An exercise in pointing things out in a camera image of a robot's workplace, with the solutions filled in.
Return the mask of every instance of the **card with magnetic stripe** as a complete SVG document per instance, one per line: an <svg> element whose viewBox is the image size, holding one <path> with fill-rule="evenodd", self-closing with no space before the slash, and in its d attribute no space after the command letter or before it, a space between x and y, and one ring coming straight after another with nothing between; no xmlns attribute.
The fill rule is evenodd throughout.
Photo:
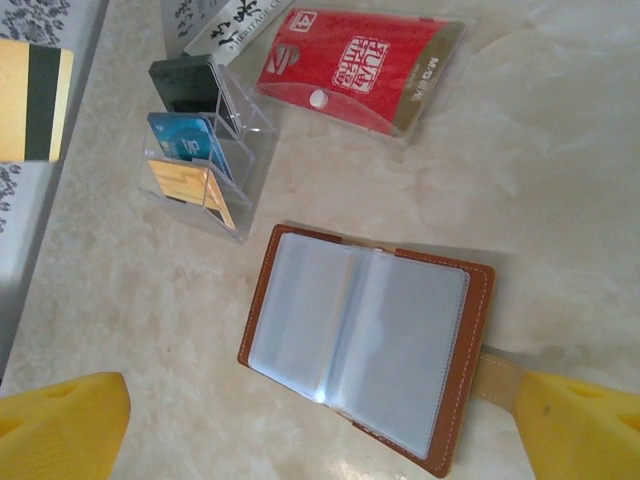
<svg viewBox="0 0 640 480"><path fill-rule="evenodd" d="M0 39L0 162L60 158L73 53Z"/></svg>

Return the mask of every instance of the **card slot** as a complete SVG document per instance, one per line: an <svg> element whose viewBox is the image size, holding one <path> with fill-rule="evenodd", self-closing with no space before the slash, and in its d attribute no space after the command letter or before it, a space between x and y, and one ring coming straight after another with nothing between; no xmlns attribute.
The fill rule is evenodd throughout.
<svg viewBox="0 0 640 480"><path fill-rule="evenodd" d="M325 399L357 252L283 235L249 356L251 368L315 402Z"/></svg>
<svg viewBox="0 0 640 480"><path fill-rule="evenodd" d="M346 314L327 405L424 458L468 287L458 268L372 251Z"/></svg>

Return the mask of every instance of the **card holder wallet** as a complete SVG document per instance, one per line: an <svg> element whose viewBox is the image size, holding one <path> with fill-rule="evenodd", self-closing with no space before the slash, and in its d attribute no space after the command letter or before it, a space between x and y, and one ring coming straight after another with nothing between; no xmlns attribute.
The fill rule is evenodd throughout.
<svg viewBox="0 0 640 480"><path fill-rule="evenodd" d="M277 225L238 361L443 477L494 276L485 265Z"/></svg>

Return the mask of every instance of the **red card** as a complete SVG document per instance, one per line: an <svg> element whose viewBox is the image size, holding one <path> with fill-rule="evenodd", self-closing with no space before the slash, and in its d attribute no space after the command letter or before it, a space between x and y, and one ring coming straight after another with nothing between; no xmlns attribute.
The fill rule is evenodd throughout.
<svg viewBox="0 0 640 480"><path fill-rule="evenodd" d="M460 21L292 8L256 88L403 137L422 113L463 30Z"/></svg>

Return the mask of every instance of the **marble surface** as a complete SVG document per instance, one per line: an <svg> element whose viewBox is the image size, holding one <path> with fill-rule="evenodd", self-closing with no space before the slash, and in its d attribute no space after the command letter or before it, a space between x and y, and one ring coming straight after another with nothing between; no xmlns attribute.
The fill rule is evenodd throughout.
<svg viewBox="0 0 640 480"><path fill-rule="evenodd" d="M487 345L639 392L640 4L431 4L481 22L417 142L402 150L283 111L251 235L237 246L175 223L137 191L159 9L112 0L4 394L121 371L133 411L118 479L428 478L236 363L282 220L490 263L499 283ZM470 402L451 478L533 478L506 413Z"/></svg>

